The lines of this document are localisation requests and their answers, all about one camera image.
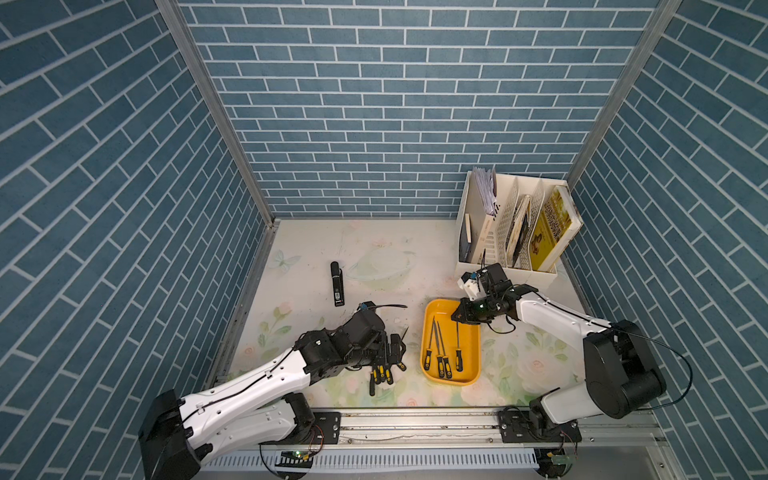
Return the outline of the file tool yellow black handle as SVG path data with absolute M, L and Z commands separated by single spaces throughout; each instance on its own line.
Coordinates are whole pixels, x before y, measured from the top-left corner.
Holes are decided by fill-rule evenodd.
M 432 354 L 434 350 L 435 331 L 436 331 L 435 319 L 432 319 L 430 323 L 428 342 L 426 345 L 425 353 L 423 356 L 423 363 L 422 363 L 422 366 L 426 372 L 428 372 L 431 369 L 431 365 L 432 365 Z

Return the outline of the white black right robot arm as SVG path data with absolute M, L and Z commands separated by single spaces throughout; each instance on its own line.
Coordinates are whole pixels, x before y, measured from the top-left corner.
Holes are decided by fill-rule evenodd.
M 467 296 L 451 314 L 453 321 L 489 325 L 503 316 L 538 327 L 583 354 L 580 383 L 557 387 L 529 403 L 519 423 L 533 439 L 550 441 L 581 418 L 604 414 L 621 419 L 666 392 L 650 339 L 635 323 L 607 324 L 572 311 L 531 285 L 515 285 L 498 263 L 463 273 L 458 285 Z

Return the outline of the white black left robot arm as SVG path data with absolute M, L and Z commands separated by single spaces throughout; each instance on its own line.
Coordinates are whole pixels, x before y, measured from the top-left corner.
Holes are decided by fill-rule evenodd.
M 251 444 L 299 442 L 315 416 L 303 392 L 344 370 L 371 370 L 371 384 L 392 383 L 406 345 L 388 333 L 377 305 L 361 304 L 336 329 L 303 333 L 264 365 L 231 381 L 179 396 L 155 397 L 138 433 L 147 479 L 191 479 L 212 460 Z

